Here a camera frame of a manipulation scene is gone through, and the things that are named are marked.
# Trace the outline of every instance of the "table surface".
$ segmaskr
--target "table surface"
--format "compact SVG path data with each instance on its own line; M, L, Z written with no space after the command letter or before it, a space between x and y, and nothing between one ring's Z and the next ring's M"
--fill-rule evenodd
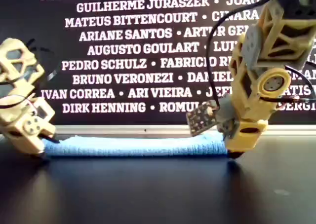
M226 158L59 158L0 148L1 224L314 224L316 137Z

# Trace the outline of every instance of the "blue towel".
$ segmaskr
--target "blue towel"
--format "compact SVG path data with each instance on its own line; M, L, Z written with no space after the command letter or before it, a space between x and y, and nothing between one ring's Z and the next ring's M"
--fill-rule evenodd
M190 138L125 139L74 136L55 144L44 140L47 156L189 156L225 155L220 133Z

